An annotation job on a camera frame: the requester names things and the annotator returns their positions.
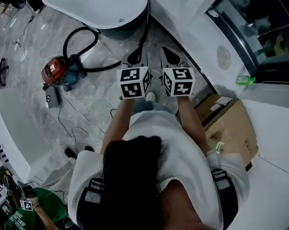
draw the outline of black strap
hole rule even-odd
[[[77,222],[82,230],[99,229],[97,223],[94,221],[94,217],[99,217],[100,203],[92,202],[86,196],[91,193],[101,195],[103,188],[104,181],[100,178],[93,178],[88,187],[83,190],[77,208]]]
[[[223,213],[223,230],[226,230],[238,212],[238,199],[234,184],[224,170],[214,169],[212,178],[216,183]]]

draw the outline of backpack strap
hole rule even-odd
[[[238,212],[238,199],[234,184],[224,170],[214,169],[212,178],[216,184],[223,213],[223,230],[226,230]]]

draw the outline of black shoe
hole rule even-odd
[[[73,150],[71,150],[70,148],[66,148],[65,149],[65,154],[68,158],[74,158],[74,159],[77,159],[77,156],[76,154],[74,153]]]
[[[86,151],[93,151],[93,152],[95,151],[95,150],[94,150],[92,147],[90,147],[90,146],[86,146],[86,147],[85,147],[85,150],[86,150]]]

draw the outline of gray marble tile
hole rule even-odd
[[[24,7],[17,12],[5,29],[3,26],[10,18],[6,15],[0,16],[0,60],[6,58],[6,63],[10,66],[6,76],[6,87],[16,88],[19,91],[25,108],[32,116],[35,125],[43,131],[53,149],[53,156],[37,175],[43,180],[52,169],[61,166],[67,160],[64,155],[66,147],[81,151],[86,145],[91,145],[94,149],[100,150],[103,134],[63,99],[60,119],[70,133],[69,135],[58,121],[59,108],[48,109],[45,106],[41,70],[52,57],[62,55],[66,37],[76,28],[82,27],[82,23],[52,8],[44,7],[24,30],[31,15],[29,8]],[[99,41],[95,47],[81,57],[84,67],[103,67],[121,60],[124,54],[137,47],[144,27],[143,24],[131,37],[124,40],[114,40],[99,35]],[[21,38],[24,48],[12,44],[23,34],[23,30],[24,36]],[[88,31],[78,33],[68,44],[68,55],[77,53],[93,39],[93,34]],[[150,89],[158,95],[160,103],[168,105],[173,112],[176,112],[176,99],[166,96],[166,91],[159,79],[161,76],[159,49],[162,46],[169,46],[179,51],[179,48],[154,22],[151,22],[145,46],[153,75]],[[196,104],[211,90],[196,69],[195,76],[193,101]],[[62,91],[62,94],[90,122],[106,131],[111,121],[110,110],[120,103],[116,69],[89,73],[86,78],[79,80],[72,91]],[[81,127],[88,134],[75,127]],[[73,136],[71,128],[76,135],[76,143],[75,139],[70,137]]]

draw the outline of shoe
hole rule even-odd
[[[66,155],[68,158],[77,159],[76,154],[75,154],[74,151],[71,150],[70,148],[66,148],[66,149],[65,149],[65,155]]]
[[[145,100],[147,102],[155,102],[156,101],[156,95],[153,92],[149,92],[148,94],[146,94]]]
[[[92,152],[95,151],[91,146],[86,146],[86,147],[85,147],[85,150],[86,150],[86,151],[92,151]]]

